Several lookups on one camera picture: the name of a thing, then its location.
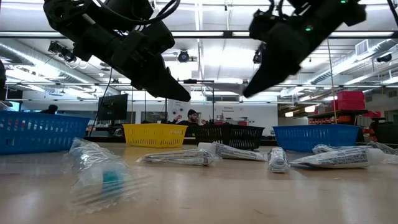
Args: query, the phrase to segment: table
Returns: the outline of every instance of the table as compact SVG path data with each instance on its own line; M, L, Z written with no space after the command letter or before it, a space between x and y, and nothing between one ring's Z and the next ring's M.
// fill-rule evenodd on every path
M64 203L75 179L55 171L62 153L33 156L36 162L53 163L46 175L35 169L29 169L30 175L7 174L4 161L16 156L0 157L1 223L387 224L398 220L398 166L294 168L288 174L273 174L266 163L256 161L224 160L215 167L137 164L134 161L143 154L167 149L101 145L123 156L133 169L152 175L152 187L134 202L73 217Z

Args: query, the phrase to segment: shelf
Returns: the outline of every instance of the shelf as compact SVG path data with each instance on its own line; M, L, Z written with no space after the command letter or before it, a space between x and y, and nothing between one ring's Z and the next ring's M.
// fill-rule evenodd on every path
M336 111L337 116L355 116L368 113L368 110L338 110ZM316 114L312 116L308 116L308 118L331 118L335 115L334 111L323 113L323 114Z

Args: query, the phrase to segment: blue container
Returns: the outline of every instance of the blue container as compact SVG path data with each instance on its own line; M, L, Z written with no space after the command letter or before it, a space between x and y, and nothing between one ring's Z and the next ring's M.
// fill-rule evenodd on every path
M274 127L276 141L285 150L312 152L317 144L355 146L358 126L345 124Z
M69 150L83 138L89 118L0 111L0 154Z

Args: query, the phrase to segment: ceiling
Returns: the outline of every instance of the ceiling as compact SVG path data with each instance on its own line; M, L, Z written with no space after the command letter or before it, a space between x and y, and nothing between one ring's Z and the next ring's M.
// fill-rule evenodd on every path
M168 1L156 0L156 6L162 8ZM266 0L181 0L180 7L168 18L164 19L166 26L171 30L247 30L252 20L252 14L257 9L267 9ZM342 25L338 30L397 30L394 18L387 6L386 0L362 0L368 4L368 19L353 27ZM290 14L292 7L287 1L284 3L284 12ZM2 0L0 31L53 31L48 25L42 11L42 0ZM29 48L25 54L38 52L63 64L63 59L53 56L48 47L52 39L14 39L16 42ZM73 42L66 39L57 39L61 45L73 49ZM204 71L202 79L217 80L219 82L241 82L250 79L257 65L252 58L260 44L251 39L175 39L173 48L164 53L166 66L170 67L172 75L180 80L199 78L197 62L178 63L175 56L180 50L188 50L190 56L198 56L198 41L203 44ZM335 62L341 57L355 50L355 45L363 39L330 39L329 48L326 42L322 43L301 66L300 73L290 76L286 83L306 83L314 75L330 66L329 58ZM72 65L76 71L90 79L107 83L109 72L101 71L101 61L92 57L86 68L85 62ZM112 77L123 83L130 81L113 72ZM130 87L114 87L115 90L128 90Z

